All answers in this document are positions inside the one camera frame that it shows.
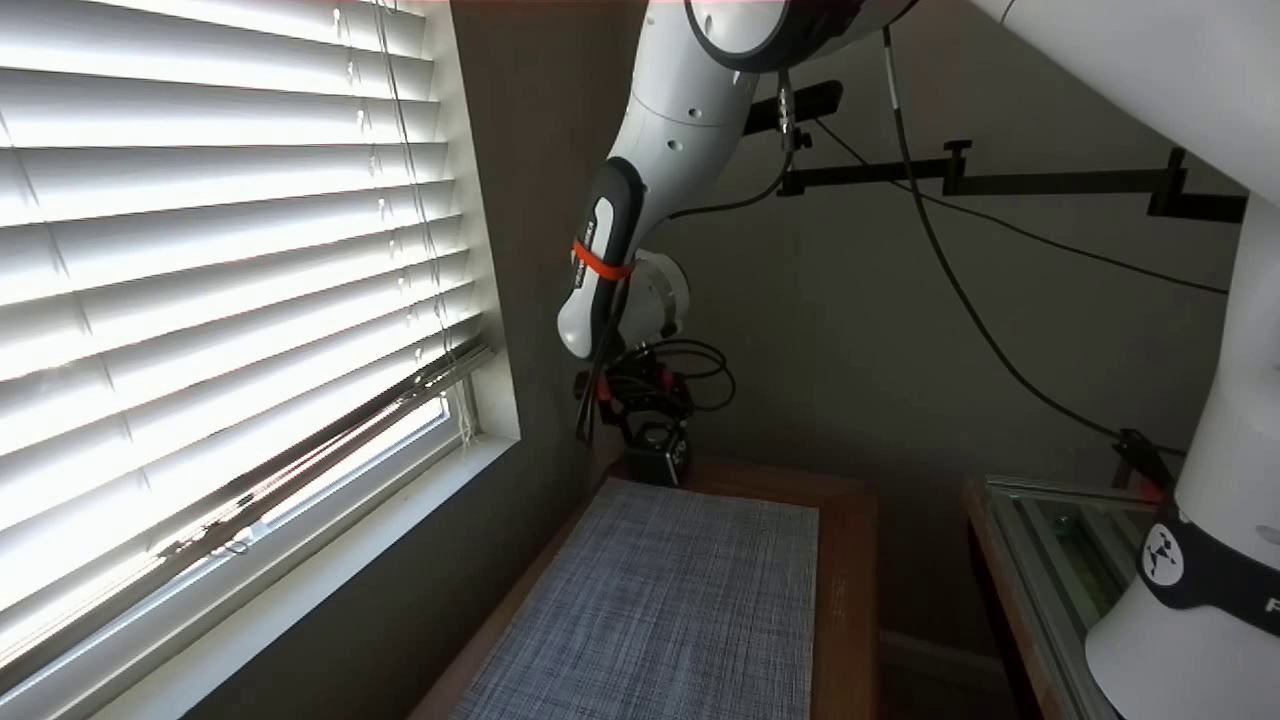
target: window blinds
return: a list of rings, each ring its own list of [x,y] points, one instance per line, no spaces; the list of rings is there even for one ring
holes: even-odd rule
[[[0,669],[481,332],[427,25],[0,5]]]

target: wooden table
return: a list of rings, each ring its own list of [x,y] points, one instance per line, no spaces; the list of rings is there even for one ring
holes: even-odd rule
[[[747,496],[800,504],[819,514],[819,585],[814,585],[814,647],[811,647],[811,718],[814,720],[872,720],[876,718],[876,501],[857,479],[759,467],[759,463],[697,463],[688,492]],[[484,655],[513,624],[515,607],[550,564],[570,521],[533,559],[500,607],[481,624],[468,647],[436,682],[411,712],[436,720],[455,707]]]

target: gray textured cloth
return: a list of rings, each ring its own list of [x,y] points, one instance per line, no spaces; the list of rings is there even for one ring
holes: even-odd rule
[[[811,508],[608,479],[455,718],[808,718],[814,526]]]

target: wall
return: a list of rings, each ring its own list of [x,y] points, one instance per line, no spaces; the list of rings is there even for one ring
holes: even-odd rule
[[[402,718],[579,501],[550,314],[610,131],[618,25],[587,0],[465,0],[455,22],[525,439],[191,718]]]
[[[914,157],[971,136],[971,172],[1165,164],[1159,136],[958,0],[918,5],[894,45]],[[831,75],[849,88],[831,130],[865,157],[894,159],[880,45],[814,61],[797,83]],[[775,139],[747,139],[699,205],[753,198],[775,164]],[[800,164],[849,157],[814,131]],[[1091,254],[1226,279],[1233,229],[1149,222],[1135,198],[969,205]],[[1217,295],[1054,258],[965,217],[935,214],[935,225],[976,310],[1036,384],[1102,424],[1186,443],[1217,365]],[[909,198],[814,190],[667,225],[653,250],[682,264],[693,332],[741,372],[737,409],[697,422],[697,443],[872,479],[884,501],[884,630],[987,652],[965,557],[965,479],[1109,485],[1114,455],[1008,379],[948,292]]]

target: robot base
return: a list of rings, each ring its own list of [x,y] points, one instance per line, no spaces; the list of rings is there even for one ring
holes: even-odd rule
[[[1172,613],[1138,582],[1085,641],[1126,720],[1275,720],[1280,646],[1218,607]]]

